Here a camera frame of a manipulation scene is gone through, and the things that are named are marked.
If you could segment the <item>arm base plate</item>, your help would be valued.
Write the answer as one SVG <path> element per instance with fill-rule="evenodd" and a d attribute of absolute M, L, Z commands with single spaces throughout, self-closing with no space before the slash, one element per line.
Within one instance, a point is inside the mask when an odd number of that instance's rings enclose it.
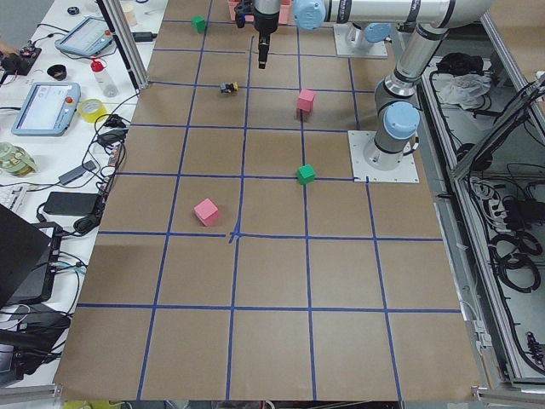
<path fill-rule="evenodd" d="M 401 153 L 384 153 L 375 144 L 375 131 L 349 130 L 353 180 L 377 183 L 418 183 L 416 161 L 407 141 Z"/>
<path fill-rule="evenodd" d="M 388 23 L 335 24 L 336 54 L 345 58 L 386 59 L 386 40 L 391 33 Z"/>

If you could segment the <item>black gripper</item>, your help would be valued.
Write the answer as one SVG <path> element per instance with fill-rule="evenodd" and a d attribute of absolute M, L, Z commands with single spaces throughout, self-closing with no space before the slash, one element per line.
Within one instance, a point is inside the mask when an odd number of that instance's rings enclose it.
<path fill-rule="evenodd" d="M 271 42 L 271 34 L 266 34 L 263 32 L 259 33 L 259 39 L 258 39 L 258 68 L 259 69 L 265 69 L 267 67 L 270 42 Z"/>

